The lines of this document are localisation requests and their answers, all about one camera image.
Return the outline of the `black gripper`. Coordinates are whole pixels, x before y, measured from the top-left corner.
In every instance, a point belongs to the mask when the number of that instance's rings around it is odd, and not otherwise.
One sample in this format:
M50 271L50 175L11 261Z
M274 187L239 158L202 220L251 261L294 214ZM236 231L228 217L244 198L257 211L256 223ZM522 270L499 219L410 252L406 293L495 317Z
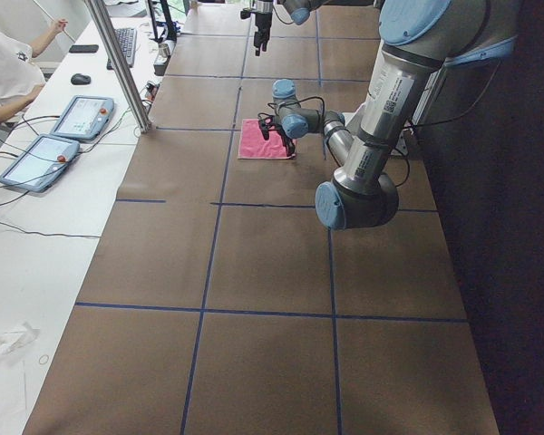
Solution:
M270 38L272 26L272 14L274 12L274 2L272 0L256 0L250 3L249 7L240 11L241 19L248 19L251 15L255 16L257 30L254 33L255 55L260 56L267 51L267 42Z
M257 125L264 140L269 140L271 133L276 132L281 137L287 157L294 158L296 156L296 144L285 134L275 115L259 114L257 116Z

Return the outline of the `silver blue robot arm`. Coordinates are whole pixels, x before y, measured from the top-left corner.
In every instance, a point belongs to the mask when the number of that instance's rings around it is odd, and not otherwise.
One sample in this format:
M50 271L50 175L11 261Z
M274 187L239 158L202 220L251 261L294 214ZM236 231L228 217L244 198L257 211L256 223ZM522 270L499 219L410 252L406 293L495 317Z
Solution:
M251 1L249 7L240 11L242 20L249 19L251 16L255 17L256 31L253 37L255 56L260 56L267 50L276 3L277 1L272 0ZM281 1L280 4L287 11L292 23L301 25L313 11L326 4L326 1L287 0Z
M323 135L338 163L316 189L316 214L325 227L378 227L398 204L384 173L404 124L430 76L442 67L487 63L510 55L519 1L376 1L382 41L365 102L347 121L335 111L305 109L290 80L273 85L272 113L258 117L264 138L277 131L287 150L308 133Z

